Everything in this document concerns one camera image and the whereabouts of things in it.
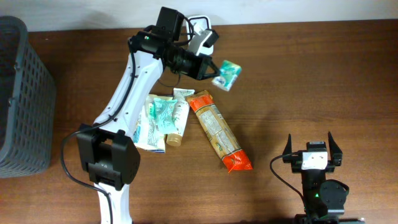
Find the teal Kleenex pack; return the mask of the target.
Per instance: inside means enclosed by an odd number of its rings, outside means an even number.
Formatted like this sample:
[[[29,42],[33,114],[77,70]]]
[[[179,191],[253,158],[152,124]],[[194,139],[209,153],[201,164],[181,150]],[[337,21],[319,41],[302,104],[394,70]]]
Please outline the teal Kleenex pack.
[[[153,107],[150,109],[149,115],[162,134],[171,134],[177,131],[172,118],[176,103],[177,100],[154,98]]]
[[[230,91],[241,71],[240,65],[224,60],[220,68],[220,75],[212,80],[212,84],[224,91]]]

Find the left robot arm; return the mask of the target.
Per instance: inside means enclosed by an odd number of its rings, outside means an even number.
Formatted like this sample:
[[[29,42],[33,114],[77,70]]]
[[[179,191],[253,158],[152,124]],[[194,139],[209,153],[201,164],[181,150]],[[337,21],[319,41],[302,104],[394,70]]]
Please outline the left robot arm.
[[[205,52],[218,40],[210,26],[201,28],[175,9],[162,7],[157,22],[127,41],[123,77],[103,112],[76,134],[82,169],[97,191],[102,223],[132,223],[129,186],[141,155],[133,143],[135,125],[146,97],[166,68],[204,80],[219,75]]]

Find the beige snack bag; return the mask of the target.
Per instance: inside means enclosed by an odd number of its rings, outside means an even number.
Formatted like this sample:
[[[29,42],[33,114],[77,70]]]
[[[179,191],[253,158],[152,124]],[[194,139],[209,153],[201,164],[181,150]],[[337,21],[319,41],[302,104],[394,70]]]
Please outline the beige snack bag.
[[[159,132],[155,121],[150,118],[149,112],[155,98],[171,100],[171,96],[158,96],[149,94],[144,102],[137,120],[136,130],[133,135],[133,143],[137,148],[145,151],[165,153],[165,135]]]

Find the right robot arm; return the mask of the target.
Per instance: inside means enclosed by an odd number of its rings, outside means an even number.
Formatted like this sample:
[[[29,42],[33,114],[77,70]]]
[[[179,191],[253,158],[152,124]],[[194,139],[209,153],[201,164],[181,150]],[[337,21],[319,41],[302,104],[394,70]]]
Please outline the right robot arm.
[[[293,223],[364,223],[364,218],[341,219],[345,213],[345,202],[349,187],[326,174],[342,165],[343,152],[328,133],[328,141],[306,143],[306,149],[292,151],[292,137],[288,136],[282,153],[282,161],[290,164],[293,173],[302,178],[304,214],[297,214]]]

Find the white cream tube gold cap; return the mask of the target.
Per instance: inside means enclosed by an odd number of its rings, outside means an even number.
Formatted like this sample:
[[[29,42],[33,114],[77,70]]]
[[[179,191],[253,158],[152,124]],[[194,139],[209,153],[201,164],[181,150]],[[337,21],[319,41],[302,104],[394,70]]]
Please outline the white cream tube gold cap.
[[[174,88],[174,99],[177,100],[174,111],[172,113],[172,121],[174,122],[176,131],[167,135],[166,143],[169,146],[179,147],[182,144],[183,134],[187,123],[190,105],[186,101],[186,97],[195,93],[195,90]]]

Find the orange noodle packet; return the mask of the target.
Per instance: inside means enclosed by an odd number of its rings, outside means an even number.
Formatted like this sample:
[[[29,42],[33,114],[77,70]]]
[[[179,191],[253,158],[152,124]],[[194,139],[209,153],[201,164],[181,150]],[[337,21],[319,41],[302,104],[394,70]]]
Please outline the orange noodle packet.
[[[226,166],[233,170],[252,170],[252,164],[224,117],[206,90],[186,96],[213,149]]]

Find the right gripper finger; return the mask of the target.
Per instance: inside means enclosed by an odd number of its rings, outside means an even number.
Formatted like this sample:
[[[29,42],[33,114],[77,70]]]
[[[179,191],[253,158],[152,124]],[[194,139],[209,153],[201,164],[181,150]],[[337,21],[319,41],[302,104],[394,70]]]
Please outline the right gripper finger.
[[[341,164],[343,160],[343,152],[333,139],[331,132],[328,132],[328,143],[330,149],[331,160],[334,164]]]
[[[292,137],[291,134],[288,135],[288,139],[287,139],[287,144],[285,145],[285,148],[283,150],[283,155],[288,155],[292,153]]]

